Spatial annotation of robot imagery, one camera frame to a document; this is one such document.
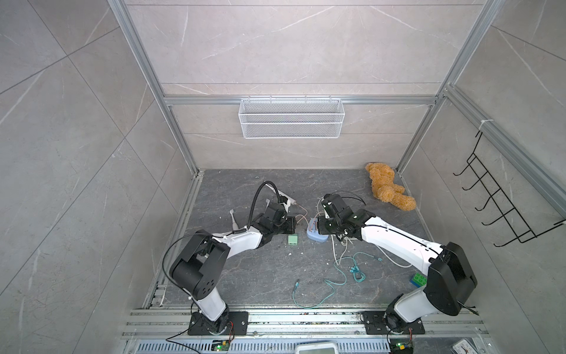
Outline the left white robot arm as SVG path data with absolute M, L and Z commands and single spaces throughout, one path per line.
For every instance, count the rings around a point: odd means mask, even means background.
M 277 200 L 268 203 L 265 211 L 255 216 L 255 206 L 265 186 L 270 187 Z M 195 323 L 201 322 L 212 334 L 221 334 L 227 329 L 229 307 L 217 289 L 226 261 L 265 246 L 276 235 L 293 234 L 297 221 L 289 215 L 289 209 L 295 203 L 272 181 L 264 181 L 254 194 L 246 225 L 234 225 L 232 231 L 224 233 L 198 230 L 179 239 L 187 239 L 187 244 L 163 272 L 170 283 L 191 296 L 197 305 L 199 318 Z

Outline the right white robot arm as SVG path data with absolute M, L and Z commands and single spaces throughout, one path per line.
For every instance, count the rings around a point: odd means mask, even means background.
M 365 209 L 354 212 L 337 193 L 326 194 L 321 204 L 324 214 L 318 217 L 319 234 L 353 237 L 370 243 L 403 259 L 426 276 L 424 286 L 399 295 L 387 307 L 383 316 L 387 329 L 401 333 L 409 324 L 430 314 L 459 315 L 478 285 L 461 246 L 421 239 Z

